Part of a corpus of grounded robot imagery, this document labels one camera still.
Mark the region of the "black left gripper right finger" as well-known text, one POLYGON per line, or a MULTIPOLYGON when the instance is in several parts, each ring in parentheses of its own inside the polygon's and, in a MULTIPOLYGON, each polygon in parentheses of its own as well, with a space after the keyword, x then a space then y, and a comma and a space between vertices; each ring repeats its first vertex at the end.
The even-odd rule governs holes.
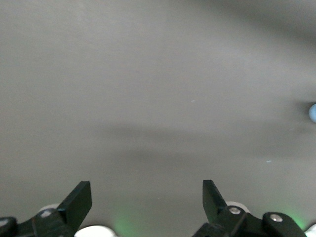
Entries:
POLYGON ((262 219, 241 207, 227 205, 212 180, 202 184, 202 203, 208 222, 195 237, 304 237, 305 232, 288 215, 266 212, 262 219))

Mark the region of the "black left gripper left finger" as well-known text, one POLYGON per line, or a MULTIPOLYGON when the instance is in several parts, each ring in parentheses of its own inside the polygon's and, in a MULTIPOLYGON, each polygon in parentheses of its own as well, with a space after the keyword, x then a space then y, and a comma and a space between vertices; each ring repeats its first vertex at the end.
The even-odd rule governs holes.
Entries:
POLYGON ((89 181, 81 181, 56 207, 46 208, 23 223, 1 217, 2 237, 73 237, 92 207, 89 181))

